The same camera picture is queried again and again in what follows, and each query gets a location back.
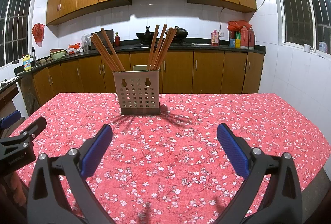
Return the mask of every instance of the metal screw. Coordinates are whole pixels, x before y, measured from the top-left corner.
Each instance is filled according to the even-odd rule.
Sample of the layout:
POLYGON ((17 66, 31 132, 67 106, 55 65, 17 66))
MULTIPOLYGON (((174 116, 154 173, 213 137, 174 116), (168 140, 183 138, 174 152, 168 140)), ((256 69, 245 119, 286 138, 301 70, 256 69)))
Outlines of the metal screw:
POLYGON ((75 148, 70 149, 70 150, 68 151, 68 154, 69 154, 70 156, 75 156, 75 155, 77 154, 77 149, 75 149, 75 148))
POLYGON ((292 156, 291 156, 291 154, 290 154, 289 152, 285 152, 285 153, 284 153, 284 157, 285 157, 286 159, 290 159, 290 158, 292 158, 292 156))
POLYGON ((255 155, 261 155, 262 151, 261 151, 261 149, 255 147, 255 148, 253 148, 253 153, 254 153, 255 155))
POLYGON ((39 155, 39 159, 45 159, 46 158, 46 154, 45 153, 41 153, 40 155, 39 155))

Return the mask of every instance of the window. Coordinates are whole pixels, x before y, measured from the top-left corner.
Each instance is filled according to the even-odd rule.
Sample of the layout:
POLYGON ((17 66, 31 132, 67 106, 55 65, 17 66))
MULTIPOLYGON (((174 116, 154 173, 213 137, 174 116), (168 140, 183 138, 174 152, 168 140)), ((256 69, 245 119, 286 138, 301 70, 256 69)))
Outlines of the window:
POLYGON ((31 0, 0 0, 0 67, 27 55, 31 0))
POLYGON ((331 54, 331 0, 282 0, 284 44, 331 54))

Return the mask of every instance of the blue gripper pad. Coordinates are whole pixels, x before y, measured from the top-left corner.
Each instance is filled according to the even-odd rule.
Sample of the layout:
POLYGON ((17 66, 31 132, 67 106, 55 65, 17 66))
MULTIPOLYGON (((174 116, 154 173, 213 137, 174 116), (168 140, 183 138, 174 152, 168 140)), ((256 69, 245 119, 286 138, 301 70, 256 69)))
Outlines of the blue gripper pad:
POLYGON ((113 139, 112 128, 108 124, 105 124, 93 139, 93 143, 89 147, 81 162, 80 174, 83 178, 93 176, 110 142, 113 139))
POLYGON ((235 140, 236 136, 227 128, 225 123, 217 127, 217 139, 229 158, 236 174, 245 180, 249 176, 249 159, 235 140))
POLYGON ((15 122, 20 120, 21 114, 20 111, 16 110, 10 115, 6 116, 3 120, 0 121, 0 128, 5 130, 12 126, 15 122))

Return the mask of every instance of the red floral tablecloth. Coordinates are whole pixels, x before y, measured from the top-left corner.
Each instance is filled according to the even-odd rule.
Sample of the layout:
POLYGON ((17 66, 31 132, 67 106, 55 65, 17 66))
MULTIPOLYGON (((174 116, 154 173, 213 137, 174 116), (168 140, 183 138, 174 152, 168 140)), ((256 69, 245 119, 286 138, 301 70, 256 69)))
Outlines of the red floral tablecloth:
MULTIPOLYGON (((43 116, 47 127, 34 152, 57 156, 110 124, 112 143, 87 182, 117 223, 212 223, 243 181, 217 141, 222 122, 251 147, 274 155, 290 152, 302 190, 331 152, 318 128, 275 94, 161 94, 160 104, 159 116, 122 116, 116 94, 61 93, 14 135, 43 116)), ((33 168, 34 163, 18 171, 27 184, 33 168)), ((258 208, 268 179, 248 214, 258 208)))

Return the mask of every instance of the dish soap bottle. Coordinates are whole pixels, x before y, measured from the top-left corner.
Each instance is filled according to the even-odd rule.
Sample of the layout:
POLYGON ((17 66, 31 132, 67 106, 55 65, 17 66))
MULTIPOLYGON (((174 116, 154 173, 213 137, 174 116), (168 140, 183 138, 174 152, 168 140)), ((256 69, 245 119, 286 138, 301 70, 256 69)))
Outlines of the dish soap bottle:
POLYGON ((211 33, 211 45, 218 46, 218 37, 219 37, 219 34, 218 34, 217 30, 214 30, 211 33))
POLYGON ((120 37, 119 37, 119 33, 115 33, 115 46, 120 46, 121 45, 121 41, 120 41, 120 37))

